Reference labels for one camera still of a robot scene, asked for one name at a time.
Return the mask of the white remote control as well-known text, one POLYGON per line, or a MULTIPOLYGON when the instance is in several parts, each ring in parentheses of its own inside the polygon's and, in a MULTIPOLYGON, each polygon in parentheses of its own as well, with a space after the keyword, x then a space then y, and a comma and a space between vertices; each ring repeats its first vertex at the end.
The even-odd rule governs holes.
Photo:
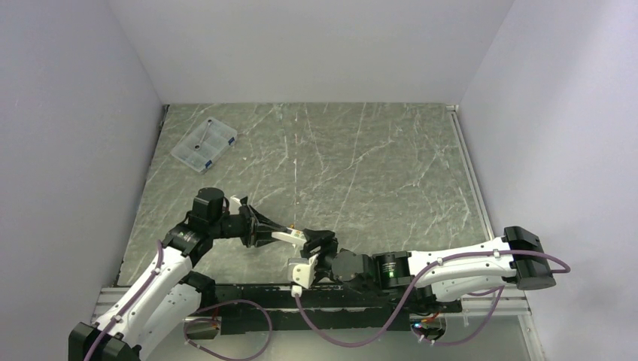
POLYGON ((286 228, 284 231, 272 232, 271 236, 278 241, 284 241, 296 246, 303 246, 306 243, 305 235, 297 229, 286 228))

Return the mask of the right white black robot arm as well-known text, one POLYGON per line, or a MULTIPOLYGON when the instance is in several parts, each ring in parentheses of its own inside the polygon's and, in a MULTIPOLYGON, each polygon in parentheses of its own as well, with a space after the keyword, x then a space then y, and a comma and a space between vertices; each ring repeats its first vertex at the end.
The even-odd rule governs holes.
POLYGON ((520 290, 555 286, 554 271, 539 237, 520 226, 481 244, 440 251, 374 255, 337 248, 332 231, 305 231, 302 258, 290 259, 288 280, 308 290, 324 278, 351 291, 397 299, 414 287, 415 304, 432 312, 466 294, 514 284, 520 290))

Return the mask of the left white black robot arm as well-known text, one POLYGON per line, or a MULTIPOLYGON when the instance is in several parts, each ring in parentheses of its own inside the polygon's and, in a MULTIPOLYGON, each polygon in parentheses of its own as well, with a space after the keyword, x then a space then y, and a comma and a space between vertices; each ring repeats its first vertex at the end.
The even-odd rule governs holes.
POLYGON ((156 243, 156 255, 134 284, 92 323, 68 337, 69 360, 145 360, 186 317, 205 316, 243 300, 225 299, 216 281, 194 268, 221 239, 262 247, 293 230, 263 216, 247 198, 218 188, 198 191, 184 219, 156 243))

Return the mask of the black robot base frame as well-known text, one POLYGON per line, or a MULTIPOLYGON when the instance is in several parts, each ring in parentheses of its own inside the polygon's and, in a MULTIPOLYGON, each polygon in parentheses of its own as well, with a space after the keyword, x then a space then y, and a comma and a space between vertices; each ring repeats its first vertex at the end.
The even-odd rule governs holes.
MULTIPOLYGON (((418 318, 437 312, 458 314, 461 301, 435 302, 432 297, 419 300, 418 292, 411 293, 408 301, 389 325, 390 331, 408 331, 418 318)), ((236 299, 252 301, 269 313, 275 331, 308 330, 299 314, 290 286, 287 284, 212 284, 205 285, 200 308, 231 301, 214 311, 195 311, 191 317, 214 318, 221 335, 241 335, 269 329, 262 312, 253 305, 235 303, 236 299)), ((301 297, 304 311, 319 329, 381 328, 392 315, 398 301, 384 301, 376 296, 365 296, 335 284, 321 284, 305 291, 301 297)))

